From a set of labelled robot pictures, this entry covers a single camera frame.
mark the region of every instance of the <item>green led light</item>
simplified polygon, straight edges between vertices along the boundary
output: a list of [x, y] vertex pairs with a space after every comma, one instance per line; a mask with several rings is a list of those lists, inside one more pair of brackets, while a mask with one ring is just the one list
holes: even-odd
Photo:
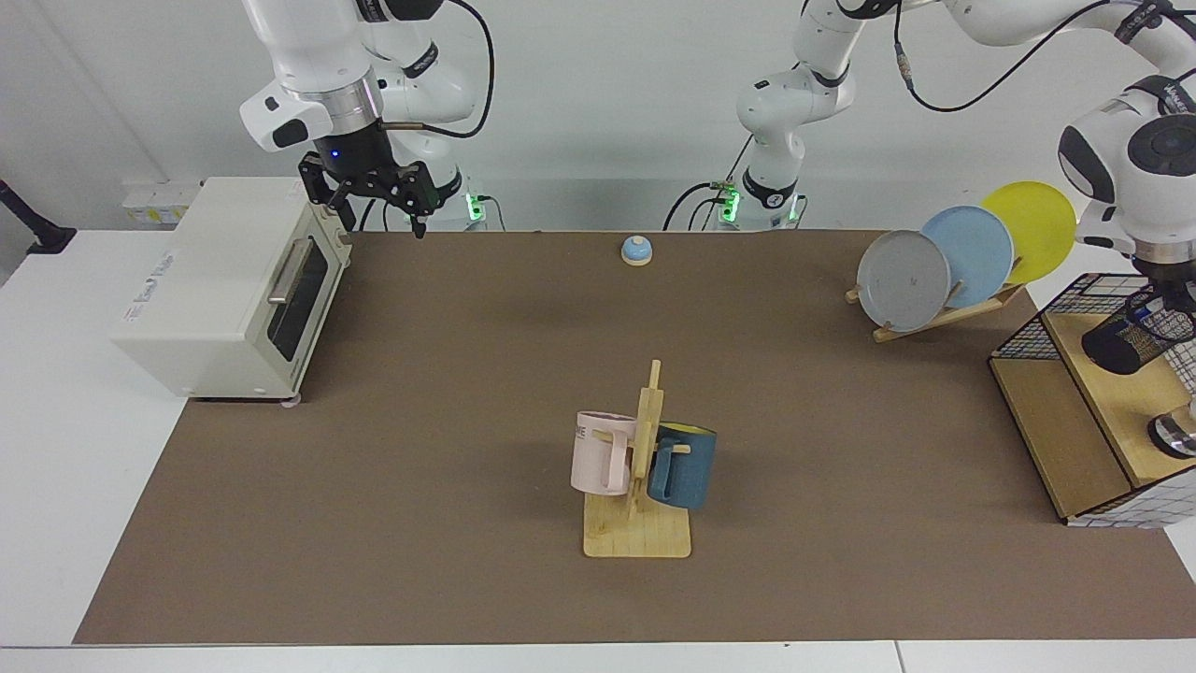
[[727, 188], [727, 195], [725, 196], [727, 202], [722, 206], [722, 221], [733, 222], [736, 218], [739, 216], [739, 191], [734, 186]]
[[465, 201], [469, 203], [469, 219], [477, 221], [486, 215], [486, 208], [482, 206], [482, 202], [477, 200], [477, 196], [466, 191]]

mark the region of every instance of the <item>gray plate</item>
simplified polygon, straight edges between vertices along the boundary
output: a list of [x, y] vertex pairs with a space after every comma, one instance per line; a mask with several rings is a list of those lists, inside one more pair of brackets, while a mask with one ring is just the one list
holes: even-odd
[[917, 231], [890, 231], [864, 252], [860, 305], [893, 331], [926, 326], [947, 302], [951, 267], [933, 240]]

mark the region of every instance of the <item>light blue plate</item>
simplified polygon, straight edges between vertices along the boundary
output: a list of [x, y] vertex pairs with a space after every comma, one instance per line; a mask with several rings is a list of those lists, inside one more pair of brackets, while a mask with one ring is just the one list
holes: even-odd
[[951, 264], [951, 286], [963, 287], [947, 300], [965, 308], [987, 300], [1013, 270], [1013, 237], [1001, 218], [980, 206], [956, 206], [930, 218], [922, 234], [934, 240]]

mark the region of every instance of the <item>plate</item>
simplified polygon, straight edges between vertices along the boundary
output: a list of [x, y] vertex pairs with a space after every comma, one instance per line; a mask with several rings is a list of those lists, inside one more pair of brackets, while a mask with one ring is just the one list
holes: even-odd
[[1063, 263], [1075, 244], [1075, 208], [1062, 191], [1043, 182], [1014, 182], [980, 203], [1001, 218], [1021, 261], [1008, 281], [1038, 280]]
[[860, 305], [893, 331], [926, 326], [947, 301], [951, 267], [933, 240], [917, 231], [890, 231], [864, 252], [856, 274]]
[[1001, 218], [980, 206], [956, 206], [930, 218], [922, 234], [934, 240], [951, 265], [951, 286], [963, 282], [947, 299], [948, 308], [965, 308], [987, 300], [1005, 285], [1013, 268], [1013, 237]]

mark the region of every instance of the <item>mug rack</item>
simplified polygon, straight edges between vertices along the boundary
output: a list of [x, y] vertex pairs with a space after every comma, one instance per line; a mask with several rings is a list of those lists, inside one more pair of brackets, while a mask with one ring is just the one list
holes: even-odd
[[[652, 361], [648, 385], [640, 390], [635, 438], [629, 445], [630, 488], [623, 496], [586, 494], [582, 550], [587, 557], [687, 558], [692, 551], [689, 510], [658, 503], [647, 492], [664, 402], [660, 361]], [[675, 453], [688, 451], [684, 445], [673, 448]]]

